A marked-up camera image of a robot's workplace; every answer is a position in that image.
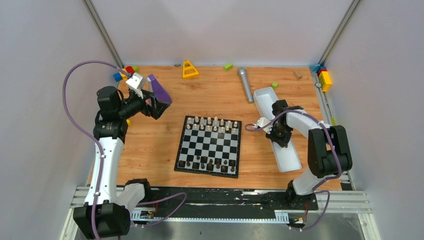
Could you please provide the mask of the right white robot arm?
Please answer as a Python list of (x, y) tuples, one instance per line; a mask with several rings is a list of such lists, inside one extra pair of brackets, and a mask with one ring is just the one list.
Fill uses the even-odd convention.
[(293, 130), (308, 141), (308, 167), (288, 183), (285, 192), (286, 204), (298, 209), (325, 181), (336, 179), (352, 168), (346, 129), (341, 125), (325, 125), (302, 107), (288, 106), (285, 100), (274, 102), (271, 111), (275, 118), (265, 136), (283, 151), (285, 159), (297, 157), (295, 148), (290, 145)]

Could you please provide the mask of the black white chessboard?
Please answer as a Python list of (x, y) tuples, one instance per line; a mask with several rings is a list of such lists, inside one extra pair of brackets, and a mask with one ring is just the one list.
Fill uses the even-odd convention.
[(242, 122), (185, 116), (174, 171), (237, 179)]

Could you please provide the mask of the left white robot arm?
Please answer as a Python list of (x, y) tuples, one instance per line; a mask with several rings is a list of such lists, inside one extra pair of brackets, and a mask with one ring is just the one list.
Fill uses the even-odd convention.
[(117, 194), (119, 161), (128, 131), (128, 119), (138, 113), (157, 120), (171, 105), (159, 101), (153, 92), (129, 90), (128, 98), (114, 86), (97, 91), (99, 111), (90, 137), (95, 143), (95, 162), (90, 189), (83, 205), (75, 208), (73, 220), (90, 240), (120, 237), (130, 230), (131, 213), (139, 204), (153, 201), (150, 184), (145, 178), (129, 180)]

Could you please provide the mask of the silver microphone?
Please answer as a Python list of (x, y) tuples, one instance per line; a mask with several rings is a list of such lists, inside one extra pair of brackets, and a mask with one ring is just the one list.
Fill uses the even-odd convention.
[(254, 102), (254, 99), (253, 99), (253, 95), (252, 95), (252, 91), (251, 91), (251, 86), (250, 86), (249, 80), (248, 80), (247, 70), (246, 70), (245, 67), (240, 66), (237, 69), (237, 73), (240, 77), (241, 84), (242, 84), (243, 91), (245, 93), (247, 102), (251, 104), (251, 103)]

